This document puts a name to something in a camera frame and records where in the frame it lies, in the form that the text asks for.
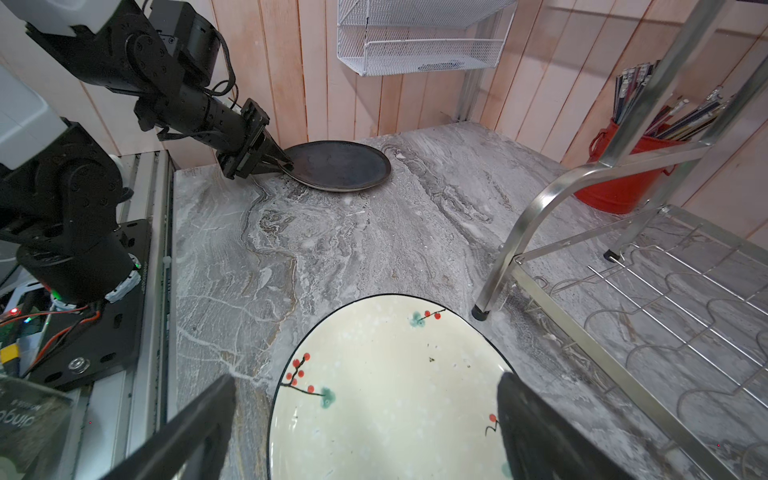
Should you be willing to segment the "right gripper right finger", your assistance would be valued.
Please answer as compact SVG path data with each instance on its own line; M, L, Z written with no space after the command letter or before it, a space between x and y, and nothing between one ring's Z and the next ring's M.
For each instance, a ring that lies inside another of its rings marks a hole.
M515 372L497 386L498 426L514 479L632 476L529 388Z

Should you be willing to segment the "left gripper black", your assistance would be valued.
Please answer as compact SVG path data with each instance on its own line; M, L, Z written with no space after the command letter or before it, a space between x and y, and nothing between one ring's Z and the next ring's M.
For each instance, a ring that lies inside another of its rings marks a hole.
M290 173L292 160L274 141L267 130L269 116L252 99L247 99L241 117L245 121L242 145L231 153L219 154L217 159L223 175L228 179L246 178L266 173Z

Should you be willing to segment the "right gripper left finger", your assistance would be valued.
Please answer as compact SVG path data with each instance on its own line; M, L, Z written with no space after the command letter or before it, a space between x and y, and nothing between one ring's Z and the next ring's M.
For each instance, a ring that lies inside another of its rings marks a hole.
M236 381L224 374L105 477L218 479L235 411Z

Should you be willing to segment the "black round plate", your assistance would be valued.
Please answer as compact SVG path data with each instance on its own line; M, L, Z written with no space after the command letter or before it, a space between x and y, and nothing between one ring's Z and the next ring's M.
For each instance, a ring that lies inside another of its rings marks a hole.
M387 156L368 145L324 140L284 151L281 169L308 187L336 193L358 192L385 183L392 172Z

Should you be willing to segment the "cream plate red berry pattern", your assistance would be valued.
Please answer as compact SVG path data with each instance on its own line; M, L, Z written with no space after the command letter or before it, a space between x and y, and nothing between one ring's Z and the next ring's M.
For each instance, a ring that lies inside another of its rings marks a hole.
M508 479L502 354L450 309L375 295L321 320L276 388L273 479Z

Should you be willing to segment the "stainless steel dish rack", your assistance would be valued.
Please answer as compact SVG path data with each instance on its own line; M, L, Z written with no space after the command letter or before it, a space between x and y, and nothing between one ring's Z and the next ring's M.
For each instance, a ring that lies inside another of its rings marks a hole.
M767 475L767 253L671 203L766 93L766 65L734 94L711 93L688 125L675 125L685 144L633 149L733 7L695 4L659 65L626 96L606 151L524 209L472 309L484 320L506 287L517 289L524 313L671 478ZM531 246L577 192L661 168L670 176L632 214Z

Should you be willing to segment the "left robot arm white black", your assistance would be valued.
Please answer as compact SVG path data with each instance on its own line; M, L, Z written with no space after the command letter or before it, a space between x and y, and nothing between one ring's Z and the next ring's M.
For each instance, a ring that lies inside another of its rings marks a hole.
M10 1L29 37L78 80L132 96L143 131L211 147L229 179L291 170L254 101L240 111L211 83L221 33L183 1ZM117 238L132 197L118 163L9 72L1 75L1 237L58 301L116 301L139 280Z

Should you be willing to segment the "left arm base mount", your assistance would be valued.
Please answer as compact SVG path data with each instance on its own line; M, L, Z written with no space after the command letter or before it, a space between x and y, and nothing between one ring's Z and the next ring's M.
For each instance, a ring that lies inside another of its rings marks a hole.
M50 347L27 379L69 391L135 366L140 352L152 228L146 219L119 225L116 237L140 264L139 283L101 314L87 308L57 314L47 322L43 346Z

